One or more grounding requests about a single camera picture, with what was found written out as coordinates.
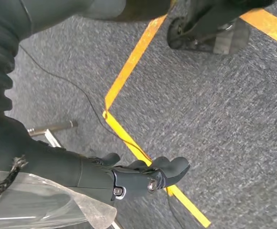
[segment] clear plastic sheet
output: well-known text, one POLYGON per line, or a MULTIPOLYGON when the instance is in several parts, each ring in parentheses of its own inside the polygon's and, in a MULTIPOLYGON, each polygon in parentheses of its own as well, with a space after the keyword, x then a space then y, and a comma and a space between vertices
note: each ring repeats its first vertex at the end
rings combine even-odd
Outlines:
MULTIPOLYGON (((8 172, 0 171, 0 183, 8 172)), ((107 229, 116 208, 52 180, 19 173, 0 197, 0 229, 54 229, 89 221, 107 229)))

